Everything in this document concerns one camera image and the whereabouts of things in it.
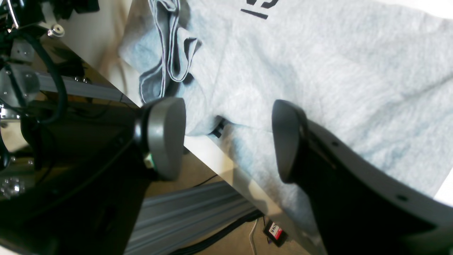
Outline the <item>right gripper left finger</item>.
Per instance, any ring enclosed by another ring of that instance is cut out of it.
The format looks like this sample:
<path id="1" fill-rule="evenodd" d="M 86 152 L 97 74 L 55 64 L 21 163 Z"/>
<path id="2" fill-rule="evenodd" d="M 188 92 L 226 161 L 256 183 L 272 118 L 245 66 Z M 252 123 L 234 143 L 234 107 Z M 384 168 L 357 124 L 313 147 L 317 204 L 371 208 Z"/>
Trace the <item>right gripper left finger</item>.
<path id="1" fill-rule="evenodd" d="M 97 154 L 1 201 L 1 248 L 19 255 L 121 255 L 152 181 L 180 175 L 186 106 L 163 97 Z"/>

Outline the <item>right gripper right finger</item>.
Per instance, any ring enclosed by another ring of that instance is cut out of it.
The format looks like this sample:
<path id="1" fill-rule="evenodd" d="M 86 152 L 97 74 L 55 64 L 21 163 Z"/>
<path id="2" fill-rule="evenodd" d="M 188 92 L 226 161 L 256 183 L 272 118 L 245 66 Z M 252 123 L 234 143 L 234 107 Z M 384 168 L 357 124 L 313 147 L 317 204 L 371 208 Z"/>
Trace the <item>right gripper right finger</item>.
<path id="1" fill-rule="evenodd" d="M 451 255 L 452 207 L 378 170 L 286 100 L 273 104 L 280 179 L 308 196 L 329 255 Z"/>

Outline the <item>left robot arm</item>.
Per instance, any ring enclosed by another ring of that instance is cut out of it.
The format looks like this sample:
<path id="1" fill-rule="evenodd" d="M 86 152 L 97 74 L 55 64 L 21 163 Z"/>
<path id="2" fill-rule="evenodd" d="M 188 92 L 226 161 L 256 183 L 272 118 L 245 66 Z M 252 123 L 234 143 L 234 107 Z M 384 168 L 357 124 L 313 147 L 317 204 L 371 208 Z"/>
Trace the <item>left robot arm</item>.
<path id="1" fill-rule="evenodd" d="M 53 62 L 40 38 L 62 38 L 60 20 L 73 12 L 94 13 L 97 0 L 7 0 L 1 2 L 1 125 L 18 120 L 31 147 L 40 151 L 41 128 L 62 121 L 69 108 L 59 64 Z M 58 94 L 55 108 L 39 117 L 29 105 L 40 92 L 39 79 L 29 65 L 37 54 L 47 68 Z"/>

